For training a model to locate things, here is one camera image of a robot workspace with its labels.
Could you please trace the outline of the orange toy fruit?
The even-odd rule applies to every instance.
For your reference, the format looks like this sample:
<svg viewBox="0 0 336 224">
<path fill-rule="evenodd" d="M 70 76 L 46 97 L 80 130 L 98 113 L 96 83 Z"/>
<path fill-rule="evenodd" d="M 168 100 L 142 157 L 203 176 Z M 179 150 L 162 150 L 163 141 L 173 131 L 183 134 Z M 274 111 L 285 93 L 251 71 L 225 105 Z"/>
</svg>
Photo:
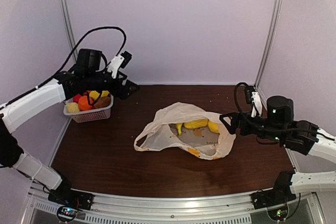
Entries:
<svg viewBox="0 0 336 224">
<path fill-rule="evenodd" d="M 88 111 L 93 108 L 94 99 L 92 97 L 82 96 L 78 100 L 80 111 Z"/>
</svg>

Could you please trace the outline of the cream printed plastic bag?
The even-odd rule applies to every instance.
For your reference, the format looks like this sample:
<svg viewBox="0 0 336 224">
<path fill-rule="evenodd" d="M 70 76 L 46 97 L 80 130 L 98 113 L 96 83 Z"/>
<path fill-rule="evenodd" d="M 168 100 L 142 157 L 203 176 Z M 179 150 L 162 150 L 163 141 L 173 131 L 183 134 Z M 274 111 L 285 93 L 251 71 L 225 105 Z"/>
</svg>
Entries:
<svg viewBox="0 0 336 224">
<path fill-rule="evenodd" d="M 134 149 L 138 152 L 162 151 L 178 147 L 200 159 L 215 160 L 227 156 L 236 138 L 230 134 L 219 120 L 219 113 L 205 111 L 188 103 L 173 103 L 156 112 L 152 122 L 134 140 Z M 196 129 L 181 128 L 179 134 L 177 123 L 195 120 L 209 120 L 218 126 L 218 133 L 209 127 Z"/>
</svg>

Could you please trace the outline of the yellow toy banana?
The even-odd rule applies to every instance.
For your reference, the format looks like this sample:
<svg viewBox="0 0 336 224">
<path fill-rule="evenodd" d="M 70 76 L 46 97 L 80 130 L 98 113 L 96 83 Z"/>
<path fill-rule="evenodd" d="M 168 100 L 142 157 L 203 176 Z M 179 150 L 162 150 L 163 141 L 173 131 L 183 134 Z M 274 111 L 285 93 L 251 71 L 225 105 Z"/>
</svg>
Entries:
<svg viewBox="0 0 336 224">
<path fill-rule="evenodd" d="M 184 130 L 184 123 L 176 123 L 175 127 L 176 127 L 178 135 L 182 135 L 184 133 L 184 131 L 185 131 Z"/>
</svg>

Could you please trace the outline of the large yellow toy lemon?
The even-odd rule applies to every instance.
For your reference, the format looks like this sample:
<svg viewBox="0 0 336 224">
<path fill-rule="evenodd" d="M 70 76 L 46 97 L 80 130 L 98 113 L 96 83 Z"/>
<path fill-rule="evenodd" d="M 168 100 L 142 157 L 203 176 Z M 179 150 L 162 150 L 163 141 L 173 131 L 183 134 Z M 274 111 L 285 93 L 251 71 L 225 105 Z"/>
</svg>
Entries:
<svg viewBox="0 0 336 224">
<path fill-rule="evenodd" d="M 102 91 L 101 97 L 107 97 L 110 94 L 109 91 Z"/>
</svg>

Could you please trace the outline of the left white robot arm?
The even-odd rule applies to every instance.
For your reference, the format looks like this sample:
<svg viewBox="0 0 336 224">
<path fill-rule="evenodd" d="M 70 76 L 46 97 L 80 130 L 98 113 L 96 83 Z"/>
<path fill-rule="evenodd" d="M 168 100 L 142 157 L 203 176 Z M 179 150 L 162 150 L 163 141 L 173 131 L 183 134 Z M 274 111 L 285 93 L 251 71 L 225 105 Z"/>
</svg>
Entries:
<svg viewBox="0 0 336 224">
<path fill-rule="evenodd" d="M 52 118 L 51 112 L 86 91 L 109 91 L 114 98 L 127 99 L 139 88 L 121 72 L 132 59 L 129 52 L 118 53 L 100 69 L 104 58 L 101 51 L 80 49 L 69 70 L 58 70 L 50 80 L 1 105 L 1 168 L 15 169 L 40 183 L 64 205 L 75 201 L 75 192 L 45 158 L 51 155 L 47 145 L 55 144 L 65 117 L 57 112 Z"/>
</svg>

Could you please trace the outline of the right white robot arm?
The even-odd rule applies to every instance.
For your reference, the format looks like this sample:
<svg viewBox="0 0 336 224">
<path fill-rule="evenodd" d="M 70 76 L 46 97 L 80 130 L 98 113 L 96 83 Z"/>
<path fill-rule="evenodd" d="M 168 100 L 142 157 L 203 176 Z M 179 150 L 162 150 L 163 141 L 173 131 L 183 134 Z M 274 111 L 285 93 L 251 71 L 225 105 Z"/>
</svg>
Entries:
<svg viewBox="0 0 336 224">
<path fill-rule="evenodd" d="M 261 145 L 287 149 L 294 163 L 292 171 L 280 172 L 271 189 L 251 194 L 255 209 L 285 204 L 301 193 L 335 190 L 335 136 L 316 124 L 294 120 L 293 101 L 283 96 L 269 97 L 267 115 L 233 112 L 219 119 L 231 135 L 254 135 Z"/>
</svg>

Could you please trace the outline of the red toy fruit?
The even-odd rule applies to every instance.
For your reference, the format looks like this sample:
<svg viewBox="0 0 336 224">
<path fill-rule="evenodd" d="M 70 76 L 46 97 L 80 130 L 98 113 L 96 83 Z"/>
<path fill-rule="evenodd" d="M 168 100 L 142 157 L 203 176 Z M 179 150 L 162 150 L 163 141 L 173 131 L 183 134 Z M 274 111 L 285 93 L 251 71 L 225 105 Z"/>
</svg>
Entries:
<svg viewBox="0 0 336 224">
<path fill-rule="evenodd" d="M 73 97 L 72 101 L 75 102 L 75 103 L 78 103 L 81 97 L 82 97 L 82 95 L 78 94 L 75 97 Z"/>
</svg>

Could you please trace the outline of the pale yellow toy fruit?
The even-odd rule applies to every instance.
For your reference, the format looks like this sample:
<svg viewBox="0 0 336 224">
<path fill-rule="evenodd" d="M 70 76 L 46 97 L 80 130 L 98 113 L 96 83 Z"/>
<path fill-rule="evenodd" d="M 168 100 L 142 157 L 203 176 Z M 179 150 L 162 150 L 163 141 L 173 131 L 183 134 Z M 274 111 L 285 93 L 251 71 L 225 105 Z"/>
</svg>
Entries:
<svg viewBox="0 0 336 224">
<path fill-rule="evenodd" d="M 66 104 L 66 110 L 68 113 L 77 113 L 80 112 L 78 103 L 70 102 Z"/>
</svg>

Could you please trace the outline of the yellow toy mango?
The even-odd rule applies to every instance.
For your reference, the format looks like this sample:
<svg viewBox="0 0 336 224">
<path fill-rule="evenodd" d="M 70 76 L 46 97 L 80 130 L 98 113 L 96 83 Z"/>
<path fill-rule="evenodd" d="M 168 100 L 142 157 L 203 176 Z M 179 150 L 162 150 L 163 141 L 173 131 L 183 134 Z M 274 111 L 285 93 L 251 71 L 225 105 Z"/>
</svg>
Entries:
<svg viewBox="0 0 336 224">
<path fill-rule="evenodd" d="M 218 124 L 214 123 L 212 121 L 208 121 L 208 128 L 212 133 L 218 134 L 219 129 L 218 129 Z"/>
</svg>

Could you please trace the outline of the brown toy potato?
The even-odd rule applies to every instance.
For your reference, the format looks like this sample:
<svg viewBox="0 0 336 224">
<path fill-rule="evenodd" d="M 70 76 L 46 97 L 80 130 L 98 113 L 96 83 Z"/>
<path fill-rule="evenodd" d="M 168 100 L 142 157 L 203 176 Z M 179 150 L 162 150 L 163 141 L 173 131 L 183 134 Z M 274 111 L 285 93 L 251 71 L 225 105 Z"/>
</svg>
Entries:
<svg viewBox="0 0 336 224">
<path fill-rule="evenodd" d="M 95 109 L 105 108 L 111 104 L 111 98 L 109 96 L 100 97 L 93 106 Z"/>
</svg>

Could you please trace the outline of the yellow toy starfruit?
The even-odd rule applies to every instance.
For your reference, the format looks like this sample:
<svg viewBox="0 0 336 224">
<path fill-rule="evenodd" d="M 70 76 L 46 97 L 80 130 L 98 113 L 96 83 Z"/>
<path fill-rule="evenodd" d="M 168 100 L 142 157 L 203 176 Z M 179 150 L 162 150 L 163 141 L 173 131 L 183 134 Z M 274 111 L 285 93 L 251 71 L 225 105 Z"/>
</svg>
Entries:
<svg viewBox="0 0 336 224">
<path fill-rule="evenodd" d="M 186 129 L 198 129 L 201 127 L 206 127 L 208 126 L 208 119 L 200 119 L 200 120 L 195 120 L 195 121 L 191 121 L 191 122 L 185 122 L 183 123 L 184 127 Z"/>
</svg>

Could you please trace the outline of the white perforated plastic basket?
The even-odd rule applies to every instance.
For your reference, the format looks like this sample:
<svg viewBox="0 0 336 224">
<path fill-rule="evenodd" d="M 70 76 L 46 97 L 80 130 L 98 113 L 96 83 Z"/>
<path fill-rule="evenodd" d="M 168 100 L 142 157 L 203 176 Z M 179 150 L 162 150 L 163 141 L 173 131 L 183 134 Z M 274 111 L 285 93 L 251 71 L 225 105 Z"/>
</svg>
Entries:
<svg viewBox="0 0 336 224">
<path fill-rule="evenodd" d="M 109 95 L 110 104 L 104 108 L 92 109 L 88 111 L 80 111 L 76 113 L 68 113 L 66 105 L 72 102 L 72 99 L 66 101 L 63 109 L 63 114 L 69 116 L 76 123 L 84 123 L 90 121 L 109 119 L 111 116 L 111 108 L 113 106 L 114 97 Z"/>
</svg>

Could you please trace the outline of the right round circuit board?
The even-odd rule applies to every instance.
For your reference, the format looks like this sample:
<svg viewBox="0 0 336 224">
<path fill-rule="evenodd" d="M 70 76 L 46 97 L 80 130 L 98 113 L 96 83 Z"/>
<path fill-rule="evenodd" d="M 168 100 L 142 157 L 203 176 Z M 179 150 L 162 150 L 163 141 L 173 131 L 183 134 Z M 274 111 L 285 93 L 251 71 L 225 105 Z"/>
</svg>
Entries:
<svg viewBox="0 0 336 224">
<path fill-rule="evenodd" d="M 289 208 L 287 206 L 281 206 L 268 209 L 267 214 L 272 221 L 276 222 L 284 221 L 289 214 Z"/>
</svg>

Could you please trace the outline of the round circuit board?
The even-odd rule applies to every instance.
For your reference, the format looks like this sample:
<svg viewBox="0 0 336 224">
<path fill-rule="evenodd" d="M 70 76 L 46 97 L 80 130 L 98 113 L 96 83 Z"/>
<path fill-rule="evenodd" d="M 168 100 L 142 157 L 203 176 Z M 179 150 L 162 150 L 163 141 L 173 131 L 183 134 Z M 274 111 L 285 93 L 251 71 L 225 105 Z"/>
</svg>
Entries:
<svg viewBox="0 0 336 224">
<path fill-rule="evenodd" d="M 287 206 L 281 206 L 268 209 L 267 214 L 272 221 L 276 222 L 284 221 L 289 214 L 289 208 Z"/>
<path fill-rule="evenodd" d="M 67 206 L 60 206 L 56 211 L 56 217 L 62 222 L 73 221 L 77 215 L 78 210 Z"/>
</svg>

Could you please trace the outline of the left round circuit board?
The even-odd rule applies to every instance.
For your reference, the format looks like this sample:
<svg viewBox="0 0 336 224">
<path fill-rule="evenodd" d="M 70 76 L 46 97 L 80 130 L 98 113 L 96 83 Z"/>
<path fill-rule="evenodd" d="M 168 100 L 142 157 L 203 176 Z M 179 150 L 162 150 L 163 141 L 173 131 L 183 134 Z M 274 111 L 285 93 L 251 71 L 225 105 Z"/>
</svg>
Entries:
<svg viewBox="0 0 336 224">
<path fill-rule="evenodd" d="M 62 222 L 73 221 L 77 215 L 78 210 L 67 206 L 60 206 L 56 211 L 56 217 Z"/>
</svg>

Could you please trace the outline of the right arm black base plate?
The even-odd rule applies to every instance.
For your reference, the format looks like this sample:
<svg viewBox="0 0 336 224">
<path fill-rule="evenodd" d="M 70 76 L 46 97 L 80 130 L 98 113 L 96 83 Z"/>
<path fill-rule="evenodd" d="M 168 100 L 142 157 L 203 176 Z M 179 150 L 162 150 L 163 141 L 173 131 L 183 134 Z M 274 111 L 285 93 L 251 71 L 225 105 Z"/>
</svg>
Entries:
<svg viewBox="0 0 336 224">
<path fill-rule="evenodd" d="M 259 190 L 250 195 L 255 209 L 268 208 L 295 200 L 297 196 L 286 189 Z"/>
</svg>

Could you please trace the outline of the right aluminium frame post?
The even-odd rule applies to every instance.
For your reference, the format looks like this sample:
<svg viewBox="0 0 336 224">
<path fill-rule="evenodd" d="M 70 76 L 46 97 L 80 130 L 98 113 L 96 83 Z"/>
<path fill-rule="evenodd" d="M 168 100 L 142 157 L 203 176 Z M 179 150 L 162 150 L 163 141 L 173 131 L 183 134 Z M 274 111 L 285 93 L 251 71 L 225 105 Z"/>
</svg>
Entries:
<svg viewBox="0 0 336 224">
<path fill-rule="evenodd" d="M 262 59 L 259 65 L 257 77 L 255 80 L 254 86 L 259 89 L 262 77 L 264 75 L 265 69 L 266 69 L 266 64 L 268 61 L 268 58 L 270 56 L 271 48 L 274 42 L 275 34 L 276 34 L 276 28 L 278 25 L 278 20 L 280 17 L 281 13 L 281 8 L 282 8 L 282 3 L 283 0 L 274 0 L 274 5 L 272 9 L 272 15 L 271 15 L 271 20 L 270 20 L 270 25 L 267 33 L 267 38 L 264 46 L 264 50 L 262 53 Z"/>
</svg>

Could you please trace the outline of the aluminium front rail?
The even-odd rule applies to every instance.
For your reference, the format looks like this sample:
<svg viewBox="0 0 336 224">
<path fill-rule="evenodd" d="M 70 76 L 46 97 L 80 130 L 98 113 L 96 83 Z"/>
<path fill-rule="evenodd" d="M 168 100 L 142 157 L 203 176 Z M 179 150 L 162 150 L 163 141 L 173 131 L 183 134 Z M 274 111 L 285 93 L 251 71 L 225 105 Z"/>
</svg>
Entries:
<svg viewBox="0 0 336 224">
<path fill-rule="evenodd" d="M 256 209 L 250 192 L 194 198 L 146 198 L 94 193 L 89 210 L 70 223 L 277 223 L 270 215 L 281 208 L 289 218 L 282 223 L 325 223 L 315 193 L 272 208 Z"/>
</svg>

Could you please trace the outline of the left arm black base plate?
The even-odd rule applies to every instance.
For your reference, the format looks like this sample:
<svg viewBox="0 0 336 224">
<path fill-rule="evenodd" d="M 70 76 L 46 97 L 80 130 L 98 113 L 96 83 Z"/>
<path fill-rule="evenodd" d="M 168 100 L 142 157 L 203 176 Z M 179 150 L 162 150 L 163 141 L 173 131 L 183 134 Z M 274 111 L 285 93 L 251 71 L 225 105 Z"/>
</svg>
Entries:
<svg viewBox="0 0 336 224">
<path fill-rule="evenodd" d="M 51 190 L 48 200 L 77 210 L 90 210 L 93 203 L 93 194 L 73 189 L 62 194 Z"/>
</svg>

